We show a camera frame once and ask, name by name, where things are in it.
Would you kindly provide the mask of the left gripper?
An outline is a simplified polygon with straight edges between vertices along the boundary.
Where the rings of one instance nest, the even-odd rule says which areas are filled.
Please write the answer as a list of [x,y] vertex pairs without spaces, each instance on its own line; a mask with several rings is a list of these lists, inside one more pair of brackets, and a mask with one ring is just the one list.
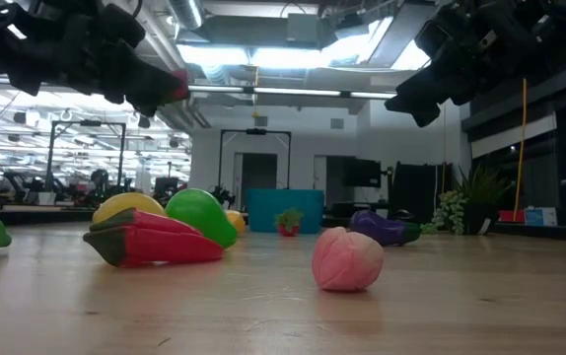
[[135,54],[145,36],[137,21],[144,0],[127,11],[103,0],[29,0],[12,5],[15,38],[10,83],[35,95],[44,83],[128,101],[153,117],[174,98],[175,76]]

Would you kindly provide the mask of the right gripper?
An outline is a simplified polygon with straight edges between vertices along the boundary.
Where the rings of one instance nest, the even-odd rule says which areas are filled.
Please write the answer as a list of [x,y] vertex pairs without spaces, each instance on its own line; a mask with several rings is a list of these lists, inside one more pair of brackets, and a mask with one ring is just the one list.
[[415,43],[431,63],[401,83],[385,108],[411,112],[417,126],[426,127],[438,118],[459,117],[456,104],[470,101],[504,65],[516,64],[525,28],[508,9],[441,9]]

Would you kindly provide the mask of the red toy fruit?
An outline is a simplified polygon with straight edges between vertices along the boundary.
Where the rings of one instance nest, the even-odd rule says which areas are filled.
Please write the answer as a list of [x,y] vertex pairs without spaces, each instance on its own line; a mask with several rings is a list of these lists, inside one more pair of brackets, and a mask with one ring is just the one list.
[[172,98],[175,101],[184,101],[190,97],[190,90],[188,88],[189,78],[186,69],[177,69],[172,72],[175,78],[176,86],[172,91]]

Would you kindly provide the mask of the yellow lemon toy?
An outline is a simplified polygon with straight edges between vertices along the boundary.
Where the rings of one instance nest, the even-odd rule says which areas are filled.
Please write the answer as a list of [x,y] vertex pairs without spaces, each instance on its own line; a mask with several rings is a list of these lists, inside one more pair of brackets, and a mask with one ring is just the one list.
[[100,223],[115,214],[136,208],[139,211],[167,216],[164,207],[149,195],[139,192],[123,192],[108,198],[93,215],[93,222]]

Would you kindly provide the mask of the green pear toy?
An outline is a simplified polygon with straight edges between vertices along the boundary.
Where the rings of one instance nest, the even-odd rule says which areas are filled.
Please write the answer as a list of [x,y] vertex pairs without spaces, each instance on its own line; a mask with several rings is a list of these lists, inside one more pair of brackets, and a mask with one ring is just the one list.
[[175,194],[165,207],[167,215],[190,225],[223,249],[233,246],[238,232],[219,201],[209,192],[188,188]]

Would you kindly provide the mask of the purple eggplant toy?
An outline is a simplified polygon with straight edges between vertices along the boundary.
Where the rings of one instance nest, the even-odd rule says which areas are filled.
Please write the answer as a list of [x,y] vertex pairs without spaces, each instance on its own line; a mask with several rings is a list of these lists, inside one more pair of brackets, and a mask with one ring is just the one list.
[[417,241],[421,235],[418,224],[387,219],[371,210],[355,212],[350,219],[349,229],[372,238],[382,247],[401,247]]

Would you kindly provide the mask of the yellow banana toy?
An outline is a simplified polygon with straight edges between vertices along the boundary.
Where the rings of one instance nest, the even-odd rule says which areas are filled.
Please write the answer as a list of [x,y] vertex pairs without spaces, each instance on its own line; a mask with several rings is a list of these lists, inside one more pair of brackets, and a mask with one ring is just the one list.
[[241,236],[246,231],[246,221],[242,213],[236,210],[226,210],[226,216],[237,234]]

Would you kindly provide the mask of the teal plastic tupperware container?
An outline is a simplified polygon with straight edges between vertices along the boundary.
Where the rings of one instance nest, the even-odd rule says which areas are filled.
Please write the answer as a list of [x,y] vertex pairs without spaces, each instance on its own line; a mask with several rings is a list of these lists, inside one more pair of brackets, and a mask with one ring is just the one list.
[[275,233],[275,216],[289,209],[303,213],[299,234],[316,234],[322,228],[322,190],[249,189],[246,203],[248,225],[253,232]]

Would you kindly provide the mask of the yellow pole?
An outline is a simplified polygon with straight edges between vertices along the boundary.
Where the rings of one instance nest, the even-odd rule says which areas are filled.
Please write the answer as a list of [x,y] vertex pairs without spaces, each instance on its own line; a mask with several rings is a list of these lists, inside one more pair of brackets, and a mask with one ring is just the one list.
[[522,125],[521,125],[521,140],[520,140],[520,151],[518,159],[518,169],[516,176],[516,190],[514,198],[514,210],[512,221],[518,222],[518,214],[520,207],[520,194],[521,194],[521,183],[523,176],[523,164],[524,164],[524,151],[525,151],[525,140],[526,140],[526,127],[528,123],[528,93],[529,93],[529,82],[527,78],[523,78],[522,81]]

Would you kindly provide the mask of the potted green plant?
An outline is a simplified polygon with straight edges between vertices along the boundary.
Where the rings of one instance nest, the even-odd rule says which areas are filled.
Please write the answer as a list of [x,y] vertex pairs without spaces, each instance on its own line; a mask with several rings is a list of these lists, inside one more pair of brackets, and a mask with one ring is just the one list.
[[477,166],[442,192],[423,234],[447,231],[454,235],[485,235],[499,219],[498,204],[513,185],[498,170]]

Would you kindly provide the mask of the red chili pepper toy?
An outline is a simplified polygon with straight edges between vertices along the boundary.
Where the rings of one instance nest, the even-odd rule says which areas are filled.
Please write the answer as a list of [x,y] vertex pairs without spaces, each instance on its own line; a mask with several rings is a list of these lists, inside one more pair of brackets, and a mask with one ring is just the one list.
[[224,253],[193,227],[136,208],[93,224],[83,240],[115,267],[209,262]]

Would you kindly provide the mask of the blue and white box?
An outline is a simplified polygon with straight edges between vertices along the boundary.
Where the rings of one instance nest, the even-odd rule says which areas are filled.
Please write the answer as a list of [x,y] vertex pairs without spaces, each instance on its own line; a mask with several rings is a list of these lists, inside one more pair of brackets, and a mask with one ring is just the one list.
[[557,226],[557,210],[555,207],[527,208],[525,223],[529,226]]

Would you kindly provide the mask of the silver air duct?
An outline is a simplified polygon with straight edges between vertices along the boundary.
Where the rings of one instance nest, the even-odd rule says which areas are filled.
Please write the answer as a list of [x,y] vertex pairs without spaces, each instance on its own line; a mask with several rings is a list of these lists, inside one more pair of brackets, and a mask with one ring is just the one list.
[[205,20],[201,0],[167,0],[169,11],[176,24],[185,30],[200,28]]

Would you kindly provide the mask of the black wall monitor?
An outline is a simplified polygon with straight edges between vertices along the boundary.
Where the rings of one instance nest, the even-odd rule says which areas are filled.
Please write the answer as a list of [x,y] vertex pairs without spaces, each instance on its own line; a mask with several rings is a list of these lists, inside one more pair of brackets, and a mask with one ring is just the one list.
[[380,187],[382,169],[379,161],[347,159],[344,162],[343,183],[353,187]]

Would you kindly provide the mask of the black metal gantry frame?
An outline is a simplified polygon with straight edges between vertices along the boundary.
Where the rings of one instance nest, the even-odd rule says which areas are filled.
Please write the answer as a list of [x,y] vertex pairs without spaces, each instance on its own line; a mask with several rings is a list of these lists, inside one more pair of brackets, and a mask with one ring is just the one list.
[[291,131],[284,130],[267,130],[262,128],[247,128],[247,129],[221,129],[219,135],[219,153],[218,153],[218,175],[217,175],[217,185],[222,185],[222,168],[223,168],[223,151],[225,147],[224,136],[226,133],[242,133],[245,135],[286,135],[288,138],[287,147],[287,178],[286,178],[286,189],[290,189],[290,176],[291,176],[291,153],[292,153],[292,137],[293,133]]
[[97,120],[90,120],[90,119],[83,119],[83,120],[71,120],[71,121],[64,121],[64,120],[53,120],[51,122],[51,129],[49,135],[49,145],[47,151],[47,165],[46,165],[46,172],[45,172],[45,183],[44,189],[46,192],[53,191],[53,174],[52,174],[52,158],[54,153],[54,143],[55,140],[63,133],[67,131],[67,129],[72,125],[80,125],[80,126],[87,126],[87,127],[100,127],[102,125],[107,126],[118,126],[121,128],[120,133],[120,149],[119,149],[119,161],[118,161],[118,170],[117,170],[117,185],[121,185],[123,180],[123,161],[124,161],[124,148],[125,148],[125,138],[126,138],[126,124],[121,122],[101,122]]

